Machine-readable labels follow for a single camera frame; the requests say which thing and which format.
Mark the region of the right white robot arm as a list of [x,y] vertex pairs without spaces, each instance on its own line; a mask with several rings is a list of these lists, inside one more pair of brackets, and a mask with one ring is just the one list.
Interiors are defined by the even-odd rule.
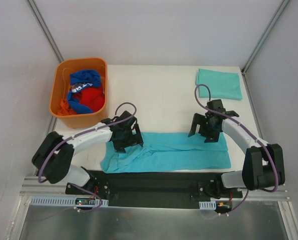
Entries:
[[220,134],[227,134],[244,153],[242,170],[222,173],[214,184],[214,192],[226,197],[232,188],[274,192],[285,183],[282,147],[270,144],[253,134],[233,110],[226,110],[220,99],[204,107],[205,114],[193,115],[189,136],[200,134],[205,143],[217,143]]

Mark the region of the light blue t shirt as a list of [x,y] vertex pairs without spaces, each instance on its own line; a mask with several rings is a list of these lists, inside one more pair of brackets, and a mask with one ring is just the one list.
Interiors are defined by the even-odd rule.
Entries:
[[112,142],[106,144],[102,171],[116,173],[172,172],[180,170],[229,169],[231,161],[224,135],[217,142],[184,132],[142,133],[143,145],[115,151]]

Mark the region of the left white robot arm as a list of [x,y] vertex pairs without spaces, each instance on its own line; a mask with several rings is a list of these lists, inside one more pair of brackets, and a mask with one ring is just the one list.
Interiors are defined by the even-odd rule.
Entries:
[[120,116],[106,118],[78,133],[64,136],[49,133],[32,158],[38,169],[38,181],[74,184],[85,195],[94,190],[91,174],[82,166],[72,164],[73,157],[95,145],[112,143],[114,150],[125,153],[126,148],[143,145],[137,118],[124,111]]

